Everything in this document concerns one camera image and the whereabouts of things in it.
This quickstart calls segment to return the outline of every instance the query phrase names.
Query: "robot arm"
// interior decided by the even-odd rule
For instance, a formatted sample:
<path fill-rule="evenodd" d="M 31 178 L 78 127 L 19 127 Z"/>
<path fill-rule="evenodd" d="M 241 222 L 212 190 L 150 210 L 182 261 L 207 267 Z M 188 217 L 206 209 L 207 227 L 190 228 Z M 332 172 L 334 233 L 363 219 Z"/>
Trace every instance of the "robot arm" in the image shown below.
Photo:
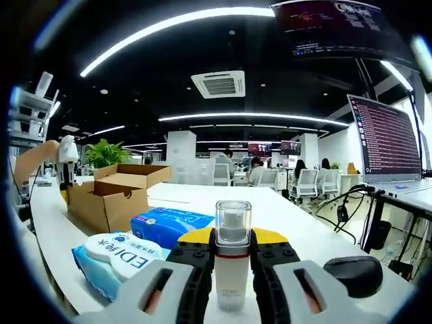
<path fill-rule="evenodd" d="M 254 291 L 262 323 L 387 323 L 353 303 L 344 285 L 312 261 L 300 261 L 287 240 L 275 232 L 254 228 L 250 245 Z M 123 283 L 117 299 L 101 312 L 75 318 L 75 323 L 203 323 L 211 291 L 215 230 L 199 229 L 179 239 L 166 261 L 153 261 Z M 311 291 L 322 311 L 308 304 Z M 147 300 L 161 296 L 148 314 Z"/>
<path fill-rule="evenodd" d="M 60 193 L 66 204 L 69 203 L 68 186 L 74 184 L 74 168 L 79 159 L 74 139 L 72 135 L 67 135 L 61 139 L 57 162 L 57 179 L 59 180 Z"/>

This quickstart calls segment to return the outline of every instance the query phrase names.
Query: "open cardboard box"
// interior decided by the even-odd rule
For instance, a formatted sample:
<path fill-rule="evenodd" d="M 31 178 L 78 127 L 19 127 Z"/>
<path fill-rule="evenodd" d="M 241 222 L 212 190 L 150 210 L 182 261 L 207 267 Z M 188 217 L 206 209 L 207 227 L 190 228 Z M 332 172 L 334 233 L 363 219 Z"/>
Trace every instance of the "open cardboard box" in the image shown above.
<path fill-rule="evenodd" d="M 147 188 L 171 177 L 171 167 L 117 164 L 94 173 L 94 181 L 68 187 L 68 209 L 99 233 L 130 231 L 130 220 L 149 210 Z"/>

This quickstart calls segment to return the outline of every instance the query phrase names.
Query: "box flap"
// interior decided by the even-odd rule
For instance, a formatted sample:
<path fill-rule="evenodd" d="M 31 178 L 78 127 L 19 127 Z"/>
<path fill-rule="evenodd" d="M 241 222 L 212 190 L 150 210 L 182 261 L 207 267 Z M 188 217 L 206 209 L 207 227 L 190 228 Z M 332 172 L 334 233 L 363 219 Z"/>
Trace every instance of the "box flap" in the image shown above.
<path fill-rule="evenodd" d="M 136 188 L 149 188 L 170 177 L 171 167 L 162 165 L 117 164 L 94 173 L 97 181 Z"/>

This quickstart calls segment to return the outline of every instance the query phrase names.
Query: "potted plant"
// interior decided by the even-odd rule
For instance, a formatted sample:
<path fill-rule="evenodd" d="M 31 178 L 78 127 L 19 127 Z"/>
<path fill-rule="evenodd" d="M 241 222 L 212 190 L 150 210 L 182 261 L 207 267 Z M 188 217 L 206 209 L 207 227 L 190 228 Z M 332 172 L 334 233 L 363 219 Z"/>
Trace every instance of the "potted plant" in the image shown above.
<path fill-rule="evenodd" d="M 118 144 L 109 144 L 107 140 L 102 138 L 98 144 L 88 145 L 89 149 L 86 151 L 86 158 L 95 169 L 123 163 L 130 158 L 130 154 L 120 145 L 122 145 L 122 142 Z"/>
<path fill-rule="evenodd" d="M 331 169 L 332 169 L 332 170 L 338 170 L 338 169 L 340 169 L 340 163 L 338 163 L 338 162 L 333 162 L 333 163 L 331 164 Z"/>

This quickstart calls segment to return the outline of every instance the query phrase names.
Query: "black mouse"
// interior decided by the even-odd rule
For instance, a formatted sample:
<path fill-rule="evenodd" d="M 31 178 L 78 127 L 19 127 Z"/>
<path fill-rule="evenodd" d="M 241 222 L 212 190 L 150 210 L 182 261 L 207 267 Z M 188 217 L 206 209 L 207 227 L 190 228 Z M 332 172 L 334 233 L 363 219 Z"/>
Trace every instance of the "black mouse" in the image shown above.
<path fill-rule="evenodd" d="M 348 295 L 353 298 L 372 296 L 383 282 L 383 268 L 373 256 L 331 259 L 323 268 L 342 282 L 348 289 Z"/>

